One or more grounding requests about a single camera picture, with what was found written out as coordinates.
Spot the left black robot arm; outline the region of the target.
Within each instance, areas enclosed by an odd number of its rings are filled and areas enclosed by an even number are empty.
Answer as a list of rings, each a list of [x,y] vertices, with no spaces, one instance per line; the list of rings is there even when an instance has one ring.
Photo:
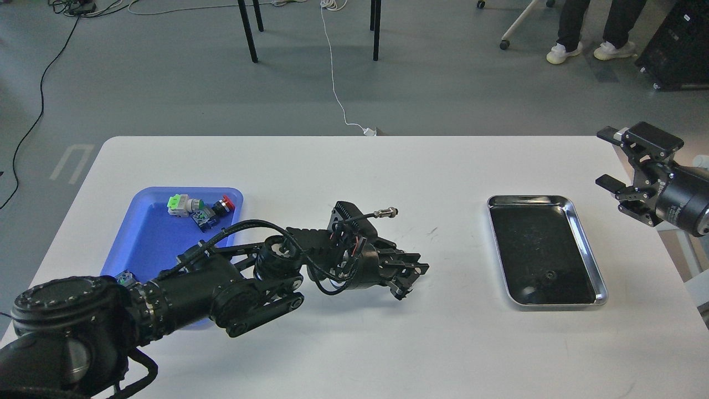
[[[2,397],[91,398],[109,387],[114,398],[134,396],[158,374],[142,346],[205,318],[230,337],[270,323],[302,305],[302,268],[326,295],[382,286],[402,300],[429,265],[370,223],[397,214],[339,201],[326,229],[241,221],[144,283],[126,274],[33,286],[11,309],[16,339],[2,348]]]

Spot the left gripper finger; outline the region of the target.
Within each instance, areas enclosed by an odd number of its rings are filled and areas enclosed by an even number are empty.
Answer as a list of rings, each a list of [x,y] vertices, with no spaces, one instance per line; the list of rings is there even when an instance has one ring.
[[[388,281],[390,293],[397,300],[403,300],[413,290],[413,285],[418,278],[420,278],[420,273],[416,271],[398,273]]]
[[[395,252],[391,255],[391,266],[395,268],[395,275],[408,277],[412,274],[424,275],[428,272],[430,265],[420,262],[420,253]]]

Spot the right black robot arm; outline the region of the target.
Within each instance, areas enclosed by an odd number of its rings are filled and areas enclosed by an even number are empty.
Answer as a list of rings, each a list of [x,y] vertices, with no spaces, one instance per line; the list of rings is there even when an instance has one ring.
[[[619,212],[651,227],[668,222],[694,237],[707,235],[707,170],[674,161],[682,139],[646,122],[606,126],[596,136],[620,147],[635,172],[630,185],[607,174],[595,180],[618,200]]]

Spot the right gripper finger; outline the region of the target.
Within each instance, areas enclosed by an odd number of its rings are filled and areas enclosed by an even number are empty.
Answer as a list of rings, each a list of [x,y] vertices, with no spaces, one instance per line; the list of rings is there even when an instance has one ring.
[[[651,165],[669,166],[675,153],[685,144],[681,138],[646,122],[623,129],[606,126],[596,136],[620,147],[628,157],[628,164],[636,171]]]
[[[607,174],[598,177],[595,184],[610,192],[618,201],[619,212],[651,227],[656,227],[662,222],[656,214],[654,203],[657,192],[652,187],[638,188],[634,185],[625,185]]]

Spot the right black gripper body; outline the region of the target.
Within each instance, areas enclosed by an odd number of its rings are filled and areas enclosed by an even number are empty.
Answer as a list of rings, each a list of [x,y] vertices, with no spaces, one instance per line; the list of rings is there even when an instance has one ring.
[[[707,235],[708,172],[701,167],[651,165],[642,170],[657,183],[656,214],[694,237]]]

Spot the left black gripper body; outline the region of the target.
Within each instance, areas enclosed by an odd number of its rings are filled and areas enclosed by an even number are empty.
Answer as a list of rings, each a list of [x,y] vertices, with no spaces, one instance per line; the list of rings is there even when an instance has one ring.
[[[338,290],[365,289],[374,285],[397,289],[392,283],[393,276],[397,273],[390,263],[397,261],[402,255],[402,250],[393,242],[384,238],[375,238],[367,242],[354,265],[356,273],[354,278],[347,282],[339,283]]]

